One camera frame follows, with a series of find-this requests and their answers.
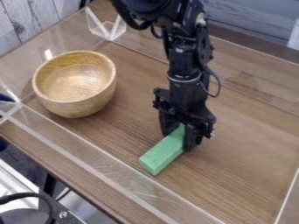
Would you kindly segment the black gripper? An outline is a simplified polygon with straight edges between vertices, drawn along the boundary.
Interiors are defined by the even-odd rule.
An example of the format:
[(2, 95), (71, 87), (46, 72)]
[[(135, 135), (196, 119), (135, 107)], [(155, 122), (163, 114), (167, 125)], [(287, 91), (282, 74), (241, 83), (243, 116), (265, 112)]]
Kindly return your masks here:
[(214, 133), (217, 117), (207, 108), (209, 97), (217, 97), (210, 92), (211, 75), (168, 75), (168, 81), (168, 89), (154, 90), (162, 133), (168, 136), (183, 124), (183, 150), (192, 151)]

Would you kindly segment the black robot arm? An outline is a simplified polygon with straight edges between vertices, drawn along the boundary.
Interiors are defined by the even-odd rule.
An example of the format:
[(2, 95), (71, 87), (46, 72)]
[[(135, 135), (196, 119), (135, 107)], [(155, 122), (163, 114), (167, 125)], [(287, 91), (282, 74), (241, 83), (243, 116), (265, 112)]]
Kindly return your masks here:
[(162, 132), (167, 136), (179, 126), (182, 149), (191, 151), (203, 138), (213, 137), (215, 115), (206, 101), (218, 94), (210, 92), (214, 46), (209, 19), (200, 0), (111, 0), (119, 16), (135, 30), (148, 29), (163, 41), (170, 62), (170, 87), (154, 90), (154, 107), (159, 110)]

